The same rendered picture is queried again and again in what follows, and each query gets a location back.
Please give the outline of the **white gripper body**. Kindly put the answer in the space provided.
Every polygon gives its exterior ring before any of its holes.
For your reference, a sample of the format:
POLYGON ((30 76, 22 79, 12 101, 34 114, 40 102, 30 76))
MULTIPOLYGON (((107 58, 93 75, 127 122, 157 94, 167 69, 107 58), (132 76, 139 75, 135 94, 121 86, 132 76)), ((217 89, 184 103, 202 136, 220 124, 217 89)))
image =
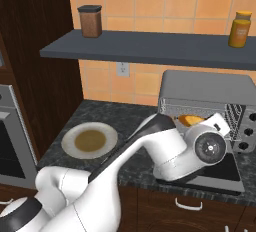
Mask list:
POLYGON ((230 132, 230 127, 220 113, 215 113, 205 120, 205 124, 215 128, 222 136, 230 132))

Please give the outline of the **golden baguette bread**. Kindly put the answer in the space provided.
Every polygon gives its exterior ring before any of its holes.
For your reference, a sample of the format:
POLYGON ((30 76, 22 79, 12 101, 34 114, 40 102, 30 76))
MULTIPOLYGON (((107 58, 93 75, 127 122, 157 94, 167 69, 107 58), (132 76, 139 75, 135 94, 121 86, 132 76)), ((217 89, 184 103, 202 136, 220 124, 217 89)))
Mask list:
POLYGON ((204 118, 196 115, 181 115, 178 117, 178 120, 187 127, 190 127, 192 125, 195 125, 197 123, 200 123, 204 121, 204 118))

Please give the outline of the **grey toaster oven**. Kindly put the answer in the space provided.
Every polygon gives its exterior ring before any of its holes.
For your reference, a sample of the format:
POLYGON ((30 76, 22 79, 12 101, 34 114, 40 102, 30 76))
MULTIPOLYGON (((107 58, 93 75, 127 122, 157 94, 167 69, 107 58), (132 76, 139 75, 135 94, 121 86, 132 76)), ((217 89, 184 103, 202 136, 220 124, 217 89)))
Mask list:
POLYGON ((247 75, 166 70, 161 81, 158 112, 170 115, 181 133, 186 127, 178 121, 179 115, 208 118, 218 112, 230 127, 225 139, 233 151, 256 150, 256 121, 249 119, 251 113, 256 113, 256 86, 247 75), (246 128, 253 129, 251 136, 244 134, 246 128), (241 142, 248 143, 248 149, 240 149, 241 142))

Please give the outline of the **glass toaster oven door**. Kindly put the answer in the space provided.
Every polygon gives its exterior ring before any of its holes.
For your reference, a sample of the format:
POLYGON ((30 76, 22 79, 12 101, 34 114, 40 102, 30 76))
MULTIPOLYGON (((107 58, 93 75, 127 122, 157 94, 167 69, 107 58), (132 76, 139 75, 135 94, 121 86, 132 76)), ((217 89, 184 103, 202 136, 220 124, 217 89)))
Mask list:
POLYGON ((176 181, 157 179, 162 185, 171 185, 213 193, 239 196, 245 192, 237 164, 232 153, 227 153, 224 159, 214 165, 176 181))

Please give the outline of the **stainless steel built-in oven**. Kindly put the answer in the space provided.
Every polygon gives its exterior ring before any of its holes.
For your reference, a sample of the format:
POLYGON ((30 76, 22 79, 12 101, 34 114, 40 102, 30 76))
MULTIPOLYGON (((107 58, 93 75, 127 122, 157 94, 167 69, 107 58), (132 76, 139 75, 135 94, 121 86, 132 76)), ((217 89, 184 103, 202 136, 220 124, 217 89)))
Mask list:
POLYGON ((12 85, 0 84, 0 183, 35 188, 37 158, 12 85))

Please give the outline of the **yellow bottle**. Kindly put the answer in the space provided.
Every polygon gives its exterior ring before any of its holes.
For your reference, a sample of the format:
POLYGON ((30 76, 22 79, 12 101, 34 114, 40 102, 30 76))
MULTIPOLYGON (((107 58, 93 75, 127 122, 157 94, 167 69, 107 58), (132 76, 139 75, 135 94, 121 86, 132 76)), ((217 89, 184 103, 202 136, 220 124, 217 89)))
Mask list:
POLYGON ((251 11, 239 10, 232 22, 228 45, 233 48, 243 48, 251 26, 251 11))

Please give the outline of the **dark wood drawer front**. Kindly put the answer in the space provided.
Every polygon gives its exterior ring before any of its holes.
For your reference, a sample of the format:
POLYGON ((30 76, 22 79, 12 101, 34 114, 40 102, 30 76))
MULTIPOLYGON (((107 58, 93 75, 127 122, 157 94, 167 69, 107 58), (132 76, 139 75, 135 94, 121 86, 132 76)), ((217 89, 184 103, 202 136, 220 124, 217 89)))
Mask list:
POLYGON ((244 207, 229 203, 138 190, 138 232, 235 232, 244 207))

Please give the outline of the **white plate with brown centre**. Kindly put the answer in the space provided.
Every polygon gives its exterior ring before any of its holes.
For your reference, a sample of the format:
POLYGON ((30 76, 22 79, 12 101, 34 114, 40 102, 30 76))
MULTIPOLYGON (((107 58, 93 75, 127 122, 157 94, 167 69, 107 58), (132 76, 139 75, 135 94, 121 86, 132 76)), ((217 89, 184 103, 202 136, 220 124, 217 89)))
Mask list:
POLYGON ((86 122, 70 129, 62 138, 62 149, 77 159, 96 159, 109 153, 118 142, 117 131, 108 124, 86 122))

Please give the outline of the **brown jar with black lid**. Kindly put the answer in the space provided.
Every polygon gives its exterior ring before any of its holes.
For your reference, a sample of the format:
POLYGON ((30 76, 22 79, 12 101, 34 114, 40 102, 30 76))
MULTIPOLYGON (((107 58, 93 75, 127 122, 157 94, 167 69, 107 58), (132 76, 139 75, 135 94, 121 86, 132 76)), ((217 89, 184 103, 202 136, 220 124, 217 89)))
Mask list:
POLYGON ((101 5, 83 5, 77 8, 84 37, 98 38, 102 34, 101 9, 101 5))

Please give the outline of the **dark wood tall cupboard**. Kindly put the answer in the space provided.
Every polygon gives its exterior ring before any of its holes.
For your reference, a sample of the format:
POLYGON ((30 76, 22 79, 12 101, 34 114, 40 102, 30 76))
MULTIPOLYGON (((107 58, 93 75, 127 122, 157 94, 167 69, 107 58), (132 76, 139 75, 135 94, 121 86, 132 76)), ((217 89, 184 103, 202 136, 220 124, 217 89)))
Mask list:
POLYGON ((0 83, 14 87, 38 159, 83 100, 78 62, 40 56, 72 30, 70 0, 0 0, 0 83))

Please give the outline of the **dark grey wall shelf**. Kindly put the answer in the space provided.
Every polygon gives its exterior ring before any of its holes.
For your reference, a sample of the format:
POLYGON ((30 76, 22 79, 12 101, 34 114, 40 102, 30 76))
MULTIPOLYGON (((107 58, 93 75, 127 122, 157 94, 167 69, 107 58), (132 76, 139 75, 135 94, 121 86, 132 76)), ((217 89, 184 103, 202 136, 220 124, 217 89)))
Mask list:
POLYGON ((232 48, 224 35, 72 30, 40 50, 44 58, 117 61, 256 71, 256 36, 232 48))

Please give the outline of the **white wall socket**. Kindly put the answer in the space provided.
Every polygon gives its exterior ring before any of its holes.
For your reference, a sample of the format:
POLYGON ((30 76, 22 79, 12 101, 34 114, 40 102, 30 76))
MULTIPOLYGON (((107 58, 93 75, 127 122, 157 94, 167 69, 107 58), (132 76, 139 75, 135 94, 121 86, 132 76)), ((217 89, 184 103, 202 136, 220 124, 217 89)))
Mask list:
POLYGON ((125 62, 117 62, 116 73, 118 76, 121 76, 121 77, 129 77, 130 76, 129 64, 125 62))

